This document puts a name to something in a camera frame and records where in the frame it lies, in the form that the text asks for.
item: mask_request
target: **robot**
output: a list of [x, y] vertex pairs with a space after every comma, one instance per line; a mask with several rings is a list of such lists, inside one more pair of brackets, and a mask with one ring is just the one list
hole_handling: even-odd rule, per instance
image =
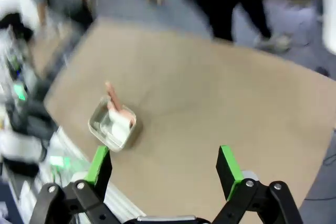
[[[244, 178], [228, 146], [219, 148], [216, 169], [227, 202], [213, 222], [195, 216], [145, 216], [124, 224], [239, 224], [246, 211], [256, 212], [264, 224], [303, 224], [287, 184], [275, 181], [265, 186]], [[85, 179], [64, 188], [55, 183], [42, 187], [29, 223], [67, 224], [84, 212], [93, 224], [121, 224], [103, 203], [111, 172], [109, 149], [101, 146]]]

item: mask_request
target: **pink object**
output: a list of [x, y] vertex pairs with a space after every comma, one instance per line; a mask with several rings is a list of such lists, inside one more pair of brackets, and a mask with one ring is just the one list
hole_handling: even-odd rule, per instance
[[117, 111], [121, 111], [122, 110], [122, 104], [121, 104], [119, 98], [117, 97], [112, 84], [107, 81], [105, 83], [105, 85], [106, 85], [106, 88], [107, 88], [107, 94], [110, 96], [111, 102], [113, 103], [114, 107], [116, 108]]
[[132, 126], [135, 123], [134, 116], [129, 111], [123, 109], [122, 104], [119, 98], [117, 97], [117, 94], [115, 93], [112, 84], [107, 81], [105, 85], [107, 89], [107, 94], [111, 98], [111, 101], [109, 101], [107, 104], [107, 108], [109, 110], [118, 111], [123, 117], [131, 121], [130, 126]]

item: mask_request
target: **metal screw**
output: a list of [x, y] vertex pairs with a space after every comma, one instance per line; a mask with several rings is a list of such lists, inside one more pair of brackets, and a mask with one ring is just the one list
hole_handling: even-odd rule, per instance
[[80, 189], [80, 190], [83, 189], [84, 188], [84, 183], [83, 182], [78, 183], [77, 188]]
[[253, 187], [254, 183], [253, 183], [253, 181], [248, 180], [248, 181], [246, 181], [246, 185], [247, 185], [248, 187]]
[[281, 190], [281, 185], [280, 184], [275, 184], [274, 188], [277, 189], [277, 190]]
[[55, 191], [55, 189], [56, 189], [55, 186], [50, 186], [49, 189], [48, 189], [48, 191], [49, 191], [50, 193], [52, 193], [53, 191]]

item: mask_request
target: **green light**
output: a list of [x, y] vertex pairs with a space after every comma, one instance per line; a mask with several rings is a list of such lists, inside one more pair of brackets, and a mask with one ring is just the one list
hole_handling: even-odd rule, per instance
[[69, 157], [61, 156], [50, 156], [50, 164], [59, 168], [68, 169], [71, 167], [71, 162]]
[[26, 101], [25, 89], [21, 85], [15, 84], [14, 91], [20, 100]]

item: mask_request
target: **gray carpet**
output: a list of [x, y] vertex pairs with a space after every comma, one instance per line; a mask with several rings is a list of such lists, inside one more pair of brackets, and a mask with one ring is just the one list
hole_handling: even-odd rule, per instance
[[[317, 22], [312, 5], [292, 5], [287, 0], [265, 0], [269, 23], [275, 33], [292, 36], [292, 48], [283, 55], [287, 60], [309, 69], [325, 67], [332, 79], [336, 79], [336, 56], [328, 53], [321, 41], [321, 23]], [[162, 6], [146, 0], [97, 0], [99, 17], [112, 17], [121, 22], [134, 22], [150, 29], [174, 29], [211, 38], [207, 20], [190, 0], [165, 0]], [[234, 11], [236, 43], [252, 47], [257, 32], [246, 19], [240, 7]], [[328, 155], [336, 153], [336, 137], [333, 137]], [[307, 198], [330, 198], [336, 196], [336, 163], [322, 166]], [[300, 208], [306, 224], [336, 223], [336, 199], [305, 201]]]

